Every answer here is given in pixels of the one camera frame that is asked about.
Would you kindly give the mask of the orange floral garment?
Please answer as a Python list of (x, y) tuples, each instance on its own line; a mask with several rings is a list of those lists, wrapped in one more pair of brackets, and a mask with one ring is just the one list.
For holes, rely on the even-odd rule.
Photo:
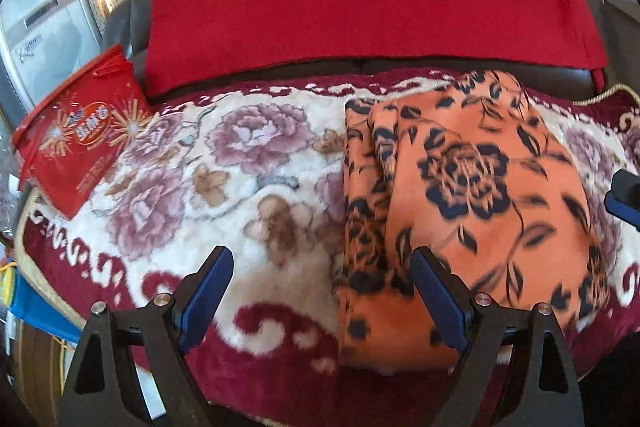
[(604, 306), (574, 160), (513, 76), (471, 72), (401, 98), (354, 98), (345, 122), (344, 364), (396, 372), (456, 361), (409, 274), (420, 247), (500, 305), (548, 303), (562, 327)]

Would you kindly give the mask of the blue yellow bag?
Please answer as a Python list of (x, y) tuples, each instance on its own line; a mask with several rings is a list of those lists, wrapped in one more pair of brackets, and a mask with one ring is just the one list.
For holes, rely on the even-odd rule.
[(1, 268), (1, 303), (34, 329), (78, 343), (81, 330), (32, 288), (14, 263)]

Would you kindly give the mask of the dark leather sofa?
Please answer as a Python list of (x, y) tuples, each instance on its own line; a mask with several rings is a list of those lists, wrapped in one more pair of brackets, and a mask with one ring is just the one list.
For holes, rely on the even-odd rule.
[[(587, 0), (608, 50), (604, 70), (606, 89), (617, 83), (639, 89), (639, 7), (630, 0)], [(104, 50), (118, 44), (134, 65), (137, 80), (145, 83), (145, 61), (151, 30), (151, 0), (122, 0), (107, 17), (102, 38)], [(214, 77), (195, 83), (198, 89), (250, 80), (291, 80), (332, 75), (374, 75), (401, 68), (434, 68), (449, 72), (498, 69), (518, 78), (524, 86), (544, 94), (579, 101), (601, 93), (596, 75), (581, 69), (546, 65), (429, 56), (421, 58), (367, 58), (327, 60), (273, 66)]]

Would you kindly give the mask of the floral plush seat blanket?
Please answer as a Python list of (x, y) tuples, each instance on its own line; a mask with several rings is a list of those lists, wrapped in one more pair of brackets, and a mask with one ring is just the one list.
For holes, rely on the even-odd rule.
[[(340, 358), (345, 107), (464, 75), (244, 83), (167, 104), (73, 219), (42, 195), (28, 200), (17, 263), (82, 325), (98, 300), (130, 309), (172, 291), (224, 245), (234, 274), (189, 358), (209, 400), (291, 426), (419, 425), (454, 364), (389, 372)], [(604, 262), (608, 300), (563, 327), (578, 374), (590, 375), (639, 329), (639, 235), (603, 206), (614, 172), (639, 166), (639, 99), (625, 87), (578, 103), (523, 90), (574, 160)]]

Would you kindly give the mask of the red gift box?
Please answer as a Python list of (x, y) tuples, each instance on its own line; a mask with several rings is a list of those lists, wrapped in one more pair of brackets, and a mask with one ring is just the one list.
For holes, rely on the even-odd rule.
[(47, 95), (12, 135), (19, 187), (32, 182), (73, 219), (152, 112), (120, 46), (112, 46)]

